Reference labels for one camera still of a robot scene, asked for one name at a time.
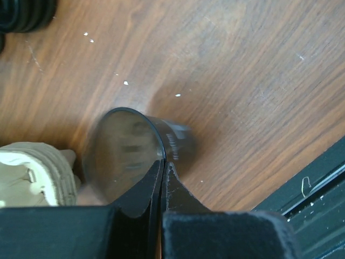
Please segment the black coffee cup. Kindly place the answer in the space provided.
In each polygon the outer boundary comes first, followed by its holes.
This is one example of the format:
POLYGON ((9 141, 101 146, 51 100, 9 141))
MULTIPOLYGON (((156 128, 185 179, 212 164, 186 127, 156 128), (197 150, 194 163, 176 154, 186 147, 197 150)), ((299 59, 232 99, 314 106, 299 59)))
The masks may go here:
POLYGON ((92 130, 82 166, 96 197, 109 204, 142 180, 156 160, 188 167, 196 149, 190 127, 118 107, 92 130))

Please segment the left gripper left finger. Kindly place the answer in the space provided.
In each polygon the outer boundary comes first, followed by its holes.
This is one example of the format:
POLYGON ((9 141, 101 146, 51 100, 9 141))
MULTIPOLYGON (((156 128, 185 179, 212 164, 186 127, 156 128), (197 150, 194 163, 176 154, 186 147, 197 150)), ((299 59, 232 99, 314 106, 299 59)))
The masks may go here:
POLYGON ((164 160, 112 203, 115 209, 107 258, 155 258, 164 160))

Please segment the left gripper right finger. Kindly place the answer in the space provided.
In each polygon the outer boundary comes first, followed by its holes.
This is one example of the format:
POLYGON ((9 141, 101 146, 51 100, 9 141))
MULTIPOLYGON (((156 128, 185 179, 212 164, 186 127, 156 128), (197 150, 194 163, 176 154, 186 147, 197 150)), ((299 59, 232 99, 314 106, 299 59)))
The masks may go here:
POLYGON ((214 257, 213 215, 181 183, 172 162, 163 174, 161 211, 162 258, 214 257))

